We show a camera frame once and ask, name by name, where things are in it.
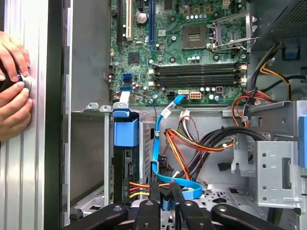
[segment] pci slot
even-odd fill
[[[154,51],[154,0],[149,0],[149,43]]]
[[[126,39],[133,40],[133,0],[126,2]]]
[[[117,31],[116,31],[116,43],[121,50],[123,43],[123,6],[122,0],[117,1]]]

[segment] metal bracket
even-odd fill
[[[255,177],[255,164],[248,163],[248,138],[245,135],[234,135],[234,160],[231,163],[231,173],[236,171],[236,165],[239,165],[241,176]]]

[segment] finger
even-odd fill
[[[24,88],[23,82],[18,82],[0,93],[0,109],[9,103]]]
[[[2,45],[9,51],[16,61],[21,73],[26,77],[29,76],[28,67],[22,52],[12,42],[2,42]]]
[[[27,117],[19,124],[16,124],[10,128],[10,133],[14,136],[16,136],[19,132],[23,131],[29,124],[31,120],[31,114],[28,113]]]
[[[29,90],[24,88],[13,100],[0,108],[0,118],[2,121],[20,110],[29,97]]]
[[[21,44],[21,42],[19,42],[17,39],[15,39],[13,36],[10,37],[10,41],[20,50],[20,52],[23,54],[24,59],[25,59],[25,63],[27,65],[27,67],[30,67],[30,56],[28,51],[25,49],[25,47],[23,46],[23,44]]]
[[[4,81],[5,80],[5,75],[2,72],[2,70],[0,69],[0,81]]]
[[[5,119],[3,122],[3,125],[5,127],[12,127],[14,125],[17,125],[21,123],[23,120],[25,120],[32,108],[32,100],[28,99],[28,101],[25,103],[25,105],[18,110],[15,114]]]
[[[0,59],[6,69],[6,71],[8,72],[10,79],[13,82],[17,82],[17,72],[16,72],[16,66],[14,63],[14,60],[11,56],[11,54],[9,53],[9,51],[7,51],[7,49],[0,44]]]

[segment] metal panel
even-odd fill
[[[47,16],[47,0],[5,1],[5,31],[19,38],[31,57],[34,106],[29,127],[1,145],[1,230],[41,230],[44,226]]]
[[[74,0],[72,43],[73,112],[89,103],[109,103],[109,86],[104,80],[110,59],[110,5],[107,0]]]

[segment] green circuit board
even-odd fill
[[[117,16],[111,21],[111,61],[110,77],[111,103],[118,101],[121,91],[131,91],[130,104],[145,106],[148,98],[154,98],[154,104],[167,105],[171,94],[184,90],[201,93],[201,98],[186,98],[182,104],[210,105],[231,104],[242,93],[240,84],[214,86],[199,82],[199,85],[179,85],[162,87],[155,82],[154,65],[159,67],[197,66],[224,63],[246,63],[246,51],[224,51],[213,53],[207,49],[210,43],[210,24],[212,20],[241,13],[247,10],[246,0],[229,0],[229,7],[223,4],[228,0],[152,0],[154,2],[153,43],[150,41],[150,5],[145,1],[142,13],[148,16],[145,24],[137,23],[139,1],[133,0],[133,39],[123,37],[118,44],[118,2],[122,1],[122,25],[126,25],[126,0],[111,0],[111,10]],[[245,19],[233,20],[223,27],[222,40],[245,37]],[[132,74],[131,81],[124,81],[123,74]]]

